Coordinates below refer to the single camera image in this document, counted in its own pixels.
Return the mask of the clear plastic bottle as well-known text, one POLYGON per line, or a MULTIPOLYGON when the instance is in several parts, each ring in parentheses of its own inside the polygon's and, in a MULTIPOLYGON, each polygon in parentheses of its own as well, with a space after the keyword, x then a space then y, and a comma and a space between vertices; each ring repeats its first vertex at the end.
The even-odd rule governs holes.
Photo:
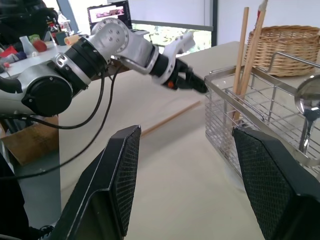
POLYGON ((32 45, 32 43, 29 41, 29 38, 27 36, 21 36, 19 40, 22 43, 23 51, 27 56, 35 52, 35 48, 32 45))

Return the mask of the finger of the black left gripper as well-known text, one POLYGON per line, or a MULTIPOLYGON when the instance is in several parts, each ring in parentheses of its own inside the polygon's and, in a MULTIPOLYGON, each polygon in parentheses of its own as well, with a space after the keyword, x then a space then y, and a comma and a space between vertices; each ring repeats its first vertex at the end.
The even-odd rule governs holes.
POLYGON ((193 71, 191 73, 191 86, 193 90, 207 90, 207 85, 205 80, 195 74, 193 71))
POLYGON ((193 82, 192 88, 200 94, 206 94, 208 92, 208 87, 204 81, 193 82))

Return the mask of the woven wicker basket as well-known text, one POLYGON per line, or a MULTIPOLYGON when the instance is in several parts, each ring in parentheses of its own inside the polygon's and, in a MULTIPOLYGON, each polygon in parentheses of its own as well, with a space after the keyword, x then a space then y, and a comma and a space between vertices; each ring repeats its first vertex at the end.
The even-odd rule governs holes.
MULTIPOLYGON (((245 64, 253 35, 254 30, 248 36, 245 64)), ((259 67, 276 77, 303 76, 314 72, 314 66, 277 52, 315 63, 320 54, 320 28, 302 25, 263 27, 252 67, 259 67)))

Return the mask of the beige cylinder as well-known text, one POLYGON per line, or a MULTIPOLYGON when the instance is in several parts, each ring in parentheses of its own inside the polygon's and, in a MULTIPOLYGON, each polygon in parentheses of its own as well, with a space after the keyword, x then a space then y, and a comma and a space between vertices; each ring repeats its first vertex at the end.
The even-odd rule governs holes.
POLYGON ((78 40, 79 40, 79 36, 78 35, 72 35, 72 36, 68 36, 64 38, 64 43, 67 46, 72 46, 73 44, 75 44, 78 40))

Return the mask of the red cloth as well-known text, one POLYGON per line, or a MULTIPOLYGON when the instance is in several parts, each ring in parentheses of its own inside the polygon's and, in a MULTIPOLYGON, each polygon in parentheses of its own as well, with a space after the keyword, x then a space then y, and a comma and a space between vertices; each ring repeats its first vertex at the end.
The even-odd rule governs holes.
POLYGON ((8 47, 6 50, 0 48, 0 60, 7 62, 16 62, 19 58, 16 56, 18 52, 13 46, 8 47))

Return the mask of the dark green cup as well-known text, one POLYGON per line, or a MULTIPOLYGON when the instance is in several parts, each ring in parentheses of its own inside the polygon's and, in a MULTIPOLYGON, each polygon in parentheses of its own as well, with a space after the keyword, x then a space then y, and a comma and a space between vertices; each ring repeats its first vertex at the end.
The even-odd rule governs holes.
POLYGON ((66 46, 67 44, 65 43, 65 38, 67 37, 66 32, 65 31, 60 31, 57 32, 55 34, 55 38, 56 38, 56 43, 59 46, 66 46))

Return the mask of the black chair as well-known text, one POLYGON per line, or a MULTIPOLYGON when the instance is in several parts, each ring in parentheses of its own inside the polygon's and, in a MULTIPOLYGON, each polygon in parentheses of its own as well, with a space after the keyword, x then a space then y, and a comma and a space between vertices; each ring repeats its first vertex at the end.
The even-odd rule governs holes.
POLYGON ((57 20, 58 13, 43 0, 0 0, 0 44, 13 45, 32 35, 44 40, 49 24, 57 20))

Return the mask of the metal spoon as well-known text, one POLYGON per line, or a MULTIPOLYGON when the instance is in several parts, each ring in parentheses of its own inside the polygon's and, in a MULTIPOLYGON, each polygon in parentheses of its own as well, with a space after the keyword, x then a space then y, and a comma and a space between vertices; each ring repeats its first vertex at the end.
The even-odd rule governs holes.
POLYGON ((304 126, 299 150, 306 154, 309 148, 312 129, 320 118, 320 74, 311 75, 296 89, 294 95, 296 108, 304 116, 304 126))

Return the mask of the red round toy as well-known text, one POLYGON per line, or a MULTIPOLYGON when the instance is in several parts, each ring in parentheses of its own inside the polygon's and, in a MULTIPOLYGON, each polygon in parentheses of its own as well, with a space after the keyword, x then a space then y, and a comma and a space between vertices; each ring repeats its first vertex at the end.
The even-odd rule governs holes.
POLYGON ((45 52, 48 49, 46 43, 42 40, 35 40, 32 45, 39 53, 45 52))

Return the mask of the red and white stick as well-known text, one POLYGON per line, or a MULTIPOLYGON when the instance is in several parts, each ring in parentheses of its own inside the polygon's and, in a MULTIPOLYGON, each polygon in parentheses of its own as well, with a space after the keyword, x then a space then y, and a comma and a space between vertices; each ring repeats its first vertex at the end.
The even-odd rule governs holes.
POLYGON ((256 28, 258 25, 258 21, 259 21, 261 12, 263 12, 263 13, 266 12, 267 5, 268 5, 268 0, 262 0, 261 4, 259 5, 258 10, 257 10, 257 18, 256 18, 256 23, 255 23, 254 28, 256 28))

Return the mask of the black laptop screen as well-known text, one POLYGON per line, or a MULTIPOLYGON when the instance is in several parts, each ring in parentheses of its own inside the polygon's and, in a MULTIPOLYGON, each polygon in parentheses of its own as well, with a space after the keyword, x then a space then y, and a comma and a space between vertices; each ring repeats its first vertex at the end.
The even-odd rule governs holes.
POLYGON ((107 18, 119 19, 130 30, 133 29, 128 0, 101 4, 98 6, 90 6, 87 8, 87 14, 90 31, 97 23, 107 18))

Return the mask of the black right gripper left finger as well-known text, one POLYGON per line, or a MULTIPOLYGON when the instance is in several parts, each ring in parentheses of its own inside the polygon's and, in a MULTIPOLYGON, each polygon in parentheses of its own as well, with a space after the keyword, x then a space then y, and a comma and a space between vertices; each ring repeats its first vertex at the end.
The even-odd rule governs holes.
POLYGON ((124 240, 133 206, 140 125, 112 135, 83 171, 51 233, 51 240, 124 240))

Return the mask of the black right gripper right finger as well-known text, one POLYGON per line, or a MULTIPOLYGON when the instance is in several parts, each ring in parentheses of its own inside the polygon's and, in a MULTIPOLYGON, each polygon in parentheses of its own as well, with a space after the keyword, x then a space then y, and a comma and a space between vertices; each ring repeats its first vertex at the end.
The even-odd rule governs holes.
POLYGON ((320 240, 320 181, 276 138, 232 130, 244 188, 265 240, 320 240))

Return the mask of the wooden chopstick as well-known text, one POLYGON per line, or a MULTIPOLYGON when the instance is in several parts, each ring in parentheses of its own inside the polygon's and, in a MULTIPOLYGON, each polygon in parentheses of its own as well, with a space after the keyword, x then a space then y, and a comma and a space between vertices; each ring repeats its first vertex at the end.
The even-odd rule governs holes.
POLYGON ((239 101, 238 88, 239 88, 240 79, 241 79, 241 69, 242 69, 243 54, 244 54, 244 48, 245 48, 247 26, 248 26, 249 9, 250 9, 249 7, 245 7, 243 10, 241 35, 240 35, 240 41, 239 41, 235 77, 233 82, 233 93, 235 94, 234 99, 237 102, 239 101))
POLYGON ((254 30, 253 37, 251 39, 251 45, 249 46, 249 51, 248 51, 247 59, 245 62, 245 66, 244 66, 244 70, 243 70, 243 74, 242 74, 242 79, 240 82, 240 92, 238 94, 238 96, 240 98, 243 98, 247 92, 248 83, 249 83, 251 71, 252 71, 252 68, 254 65, 254 60, 255 60, 255 56, 256 56, 256 52, 257 52, 257 48, 258 48, 258 43, 259 43, 261 32, 262 32, 265 14, 266 14, 266 10, 262 10, 260 12, 256 27, 254 30))
POLYGON ((188 107, 183 108, 182 110, 176 112, 175 114, 167 117, 166 119, 160 121, 159 123, 149 127, 148 129, 145 129, 141 132, 141 137, 144 138, 145 136, 153 133, 154 131, 158 130, 159 128, 161 128, 162 126, 168 124, 170 121, 180 117, 181 115, 187 113, 188 111, 193 110, 194 108, 197 108, 198 106, 200 106, 202 104, 202 101, 197 101, 191 105, 189 105, 188 107))

